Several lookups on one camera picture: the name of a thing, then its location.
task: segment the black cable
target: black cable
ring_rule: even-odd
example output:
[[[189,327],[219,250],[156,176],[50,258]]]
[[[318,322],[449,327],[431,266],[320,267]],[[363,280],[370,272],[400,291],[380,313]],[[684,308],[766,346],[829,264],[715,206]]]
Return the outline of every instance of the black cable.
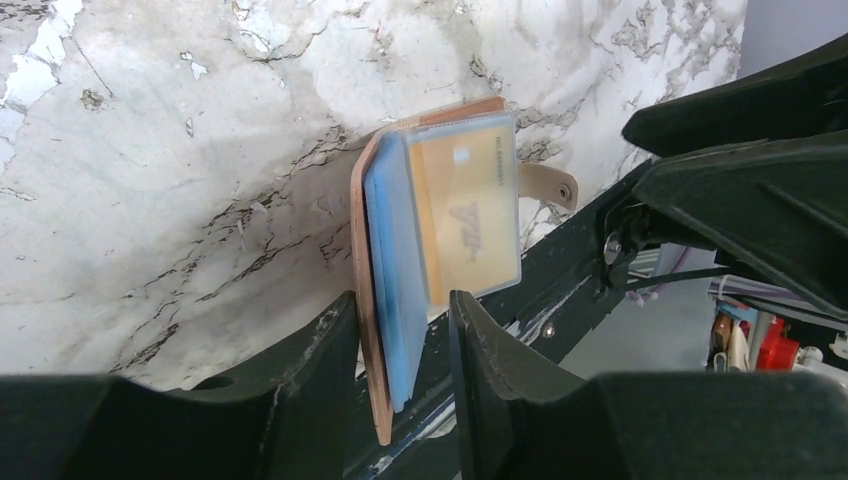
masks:
[[[666,275],[645,278],[643,280],[636,280],[635,282],[629,282],[626,290],[641,290],[643,288],[653,287],[654,285],[660,285],[663,283],[682,282],[684,280],[695,280],[698,278],[720,277],[722,275],[730,274],[731,271],[732,269],[728,267],[718,267],[706,268],[703,270],[690,270],[688,272],[669,273]]]

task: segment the screw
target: screw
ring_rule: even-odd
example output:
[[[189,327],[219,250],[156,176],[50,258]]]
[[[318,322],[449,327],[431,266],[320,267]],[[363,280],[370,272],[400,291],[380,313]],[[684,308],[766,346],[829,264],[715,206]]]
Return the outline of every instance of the screw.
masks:
[[[559,187],[559,196],[565,201],[571,200],[571,188],[563,183]]]
[[[551,338],[555,334],[556,334],[556,328],[554,328],[553,323],[548,322],[548,324],[545,325],[545,328],[542,329],[542,336],[545,337],[545,338]]]
[[[621,253],[621,242],[618,240],[618,234],[613,232],[607,237],[604,244],[604,263],[612,265]]]

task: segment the blue card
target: blue card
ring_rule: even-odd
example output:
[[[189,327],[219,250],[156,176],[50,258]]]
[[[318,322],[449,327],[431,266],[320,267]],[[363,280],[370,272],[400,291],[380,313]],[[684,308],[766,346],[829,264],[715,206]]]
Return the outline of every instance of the blue card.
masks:
[[[427,285],[403,136],[383,136],[365,172],[377,321],[395,412],[412,398],[427,333]]]

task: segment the yellow card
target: yellow card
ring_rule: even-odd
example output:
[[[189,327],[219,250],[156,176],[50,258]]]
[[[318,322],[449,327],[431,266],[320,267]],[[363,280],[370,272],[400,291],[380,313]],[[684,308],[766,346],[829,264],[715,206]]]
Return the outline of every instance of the yellow card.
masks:
[[[407,137],[432,306],[521,280],[514,121],[497,114]]]

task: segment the gray marble veining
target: gray marble veining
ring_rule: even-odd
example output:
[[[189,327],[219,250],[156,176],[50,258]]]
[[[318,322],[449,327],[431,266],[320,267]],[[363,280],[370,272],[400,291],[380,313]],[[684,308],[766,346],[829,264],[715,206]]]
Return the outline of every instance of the gray marble veining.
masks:
[[[33,5],[0,11],[0,372],[113,371],[157,388],[238,363],[351,287],[348,182],[368,132],[503,95],[522,161],[574,175],[585,205],[646,158],[620,137],[636,109],[735,77],[745,12]],[[566,215],[522,199],[520,217],[527,248]]]

